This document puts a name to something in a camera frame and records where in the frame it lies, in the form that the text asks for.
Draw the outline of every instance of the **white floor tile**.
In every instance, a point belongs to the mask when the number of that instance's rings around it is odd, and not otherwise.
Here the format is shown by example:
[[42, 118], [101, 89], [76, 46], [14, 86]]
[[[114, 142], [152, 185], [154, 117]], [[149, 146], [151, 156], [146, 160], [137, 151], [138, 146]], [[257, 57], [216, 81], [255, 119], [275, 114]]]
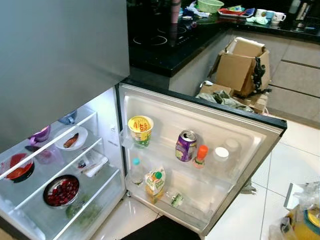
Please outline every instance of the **white floor tile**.
[[267, 240], [269, 226], [274, 224], [278, 219], [285, 217], [286, 214], [289, 212], [287, 209], [284, 208], [285, 200], [285, 197], [276, 194], [270, 190], [267, 190], [261, 239]]
[[320, 156], [320, 129], [287, 120], [287, 130], [281, 143]]
[[266, 189], [252, 184], [256, 195], [239, 194], [205, 240], [258, 240], [262, 228]]
[[320, 181], [320, 157], [278, 143], [272, 151], [268, 189], [286, 196], [290, 183]]
[[154, 221], [157, 213], [133, 197], [119, 202], [91, 240], [119, 240]]
[[268, 174], [270, 169], [270, 159], [271, 153], [265, 158], [261, 166], [252, 176], [251, 181], [253, 183], [259, 184], [260, 186], [267, 188], [268, 185]]

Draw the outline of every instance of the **cardboard box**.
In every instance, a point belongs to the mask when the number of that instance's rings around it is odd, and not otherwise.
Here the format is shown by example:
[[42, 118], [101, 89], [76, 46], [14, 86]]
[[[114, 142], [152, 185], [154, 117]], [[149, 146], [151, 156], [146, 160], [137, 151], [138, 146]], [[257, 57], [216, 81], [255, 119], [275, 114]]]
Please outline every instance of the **cardboard box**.
[[265, 66], [261, 78], [261, 90], [270, 82], [269, 51], [264, 44], [253, 44], [254, 41], [236, 41], [236, 38], [220, 52], [218, 59], [209, 73], [216, 71], [216, 84], [234, 89], [234, 93], [243, 97], [255, 90], [253, 74], [256, 67], [255, 57], [260, 58], [260, 64]]
[[234, 90], [227, 86], [221, 86], [218, 84], [206, 85], [205, 83], [202, 85], [200, 89], [200, 93], [212, 94], [217, 91], [224, 90], [227, 94], [232, 96], [234, 94]]

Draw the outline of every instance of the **purple container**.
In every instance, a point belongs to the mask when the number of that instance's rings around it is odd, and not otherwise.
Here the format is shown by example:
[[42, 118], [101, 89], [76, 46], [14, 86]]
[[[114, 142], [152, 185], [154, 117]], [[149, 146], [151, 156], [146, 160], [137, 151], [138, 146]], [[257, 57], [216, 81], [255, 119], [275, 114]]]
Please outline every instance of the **purple container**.
[[28, 139], [30, 140], [30, 145], [34, 146], [37, 143], [42, 143], [45, 140], [47, 140], [49, 138], [50, 130], [51, 130], [51, 127], [50, 125], [48, 125], [45, 128], [43, 128], [41, 131], [28, 137]]
[[182, 162], [188, 162], [193, 158], [197, 150], [197, 136], [191, 130], [183, 130], [175, 145], [175, 156]]

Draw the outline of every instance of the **orange bottle cap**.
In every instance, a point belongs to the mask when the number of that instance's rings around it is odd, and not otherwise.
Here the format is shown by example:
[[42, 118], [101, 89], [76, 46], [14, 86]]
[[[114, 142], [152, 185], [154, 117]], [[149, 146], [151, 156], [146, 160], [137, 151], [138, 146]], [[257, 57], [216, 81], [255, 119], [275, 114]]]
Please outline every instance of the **orange bottle cap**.
[[204, 159], [206, 157], [207, 153], [208, 153], [208, 147], [206, 145], [201, 145], [199, 147], [199, 150], [198, 150], [196, 157], [198, 159]]

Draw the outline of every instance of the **cabinet drawer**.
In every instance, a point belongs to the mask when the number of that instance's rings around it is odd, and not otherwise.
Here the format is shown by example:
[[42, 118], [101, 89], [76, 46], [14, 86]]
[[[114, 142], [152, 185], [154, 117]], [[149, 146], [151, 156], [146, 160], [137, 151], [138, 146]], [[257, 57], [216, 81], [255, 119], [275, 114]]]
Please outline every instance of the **cabinet drawer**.
[[282, 61], [272, 85], [320, 97], [320, 69]]
[[292, 40], [282, 59], [320, 68], [320, 45]]
[[271, 114], [320, 128], [320, 98], [274, 86], [270, 88], [267, 107]]

